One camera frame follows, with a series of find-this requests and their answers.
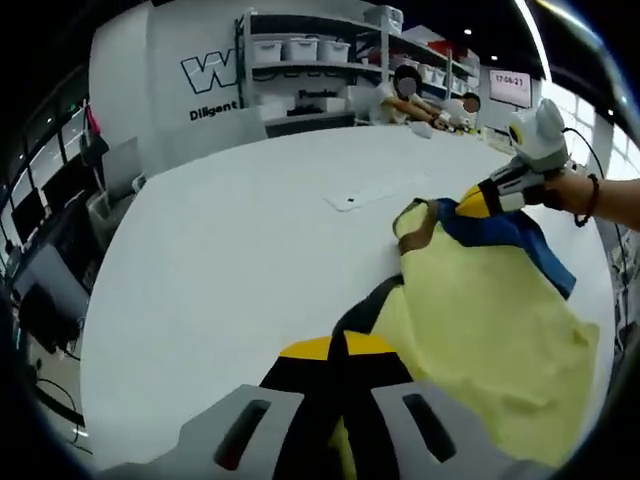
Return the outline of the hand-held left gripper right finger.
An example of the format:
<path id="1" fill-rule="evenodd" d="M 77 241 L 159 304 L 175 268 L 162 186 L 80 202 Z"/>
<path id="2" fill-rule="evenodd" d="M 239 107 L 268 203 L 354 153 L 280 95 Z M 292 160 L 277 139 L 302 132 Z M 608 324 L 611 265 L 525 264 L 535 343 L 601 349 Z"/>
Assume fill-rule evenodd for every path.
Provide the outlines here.
<path id="1" fill-rule="evenodd" d="M 498 479 L 504 454 L 481 420 L 415 381 L 380 337 L 344 333 L 344 424 L 359 479 Z"/>

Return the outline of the person's right hand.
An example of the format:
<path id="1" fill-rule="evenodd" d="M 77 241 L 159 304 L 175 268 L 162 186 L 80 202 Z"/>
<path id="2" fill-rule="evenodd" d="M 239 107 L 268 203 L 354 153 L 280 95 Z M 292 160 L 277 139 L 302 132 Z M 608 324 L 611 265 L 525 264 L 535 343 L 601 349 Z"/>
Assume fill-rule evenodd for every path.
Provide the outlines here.
<path id="1" fill-rule="evenodd" d="M 592 191 L 593 183 L 587 176 L 578 175 L 571 170 L 562 170 L 545 180 L 543 204 L 555 210 L 586 215 Z"/>

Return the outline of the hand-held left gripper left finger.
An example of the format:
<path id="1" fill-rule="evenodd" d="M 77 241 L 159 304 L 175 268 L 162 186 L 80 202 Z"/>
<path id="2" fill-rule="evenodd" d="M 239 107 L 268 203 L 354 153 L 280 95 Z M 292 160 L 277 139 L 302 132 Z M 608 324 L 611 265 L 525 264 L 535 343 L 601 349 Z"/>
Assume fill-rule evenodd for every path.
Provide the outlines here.
<path id="1" fill-rule="evenodd" d="M 259 385 L 242 385 L 181 430 L 182 479 L 340 479 L 341 417 L 331 340 L 282 350 Z"/>

